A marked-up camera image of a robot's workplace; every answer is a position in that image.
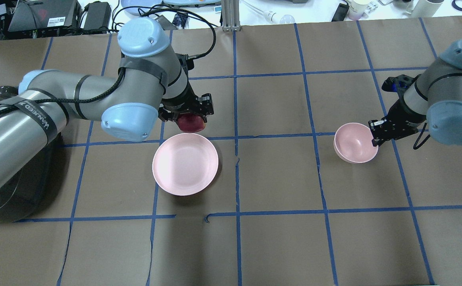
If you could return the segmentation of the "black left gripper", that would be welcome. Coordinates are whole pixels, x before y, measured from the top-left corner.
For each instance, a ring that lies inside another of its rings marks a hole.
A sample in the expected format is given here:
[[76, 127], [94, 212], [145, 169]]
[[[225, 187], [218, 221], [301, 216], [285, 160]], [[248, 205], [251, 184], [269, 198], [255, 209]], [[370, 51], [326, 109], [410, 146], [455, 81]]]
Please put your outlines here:
[[163, 122], [177, 122], [181, 114], [200, 116], [207, 123], [207, 116], [214, 114], [213, 98], [210, 93], [198, 97], [193, 93], [185, 93], [171, 99], [162, 99], [159, 108], [159, 119]]

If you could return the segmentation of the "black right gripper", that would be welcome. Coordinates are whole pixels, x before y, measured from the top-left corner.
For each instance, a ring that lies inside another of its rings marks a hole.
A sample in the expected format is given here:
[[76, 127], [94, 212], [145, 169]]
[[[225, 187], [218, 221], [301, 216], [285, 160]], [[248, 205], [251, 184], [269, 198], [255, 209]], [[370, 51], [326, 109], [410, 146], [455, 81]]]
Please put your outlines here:
[[425, 115], [393, 107], [382, 119], [368, 121], [372, 134], [372, 145], [380, 147], [387, 141], [397, 141], [414, 135], [419, 132], [418, 127], [425, 121]]

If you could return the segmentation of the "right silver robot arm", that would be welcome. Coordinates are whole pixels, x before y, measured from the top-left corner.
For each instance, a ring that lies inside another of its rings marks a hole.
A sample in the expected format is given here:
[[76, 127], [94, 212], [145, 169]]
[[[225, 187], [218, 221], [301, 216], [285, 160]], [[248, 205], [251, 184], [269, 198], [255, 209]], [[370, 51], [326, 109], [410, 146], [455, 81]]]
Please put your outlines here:
[[421, 124], [438, 143], [462, 145], [462, 39], [423, 73], [389, 77], [381, 88], [396, 93], [398, 100], [382, 119], [368, 122], [372, 145], [414, 135]]

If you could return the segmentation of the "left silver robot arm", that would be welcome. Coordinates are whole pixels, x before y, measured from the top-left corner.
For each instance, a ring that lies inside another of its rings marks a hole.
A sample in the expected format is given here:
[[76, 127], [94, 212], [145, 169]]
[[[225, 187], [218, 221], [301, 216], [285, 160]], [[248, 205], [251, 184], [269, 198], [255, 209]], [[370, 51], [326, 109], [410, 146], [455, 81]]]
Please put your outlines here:
[[181, 114], [207, 121], [211, 94], [196, 96], [188, 81], [191, 58], [173, 50], [161, 24], [147, 16], [118, 31], [123, 54], [118, 78], [60, 70], [24, 76], [18, 96], [0, 101], [0, 187], [67, 126], [71, 117], [101, 121], [107, 134], [142, 142], [157, 120]]

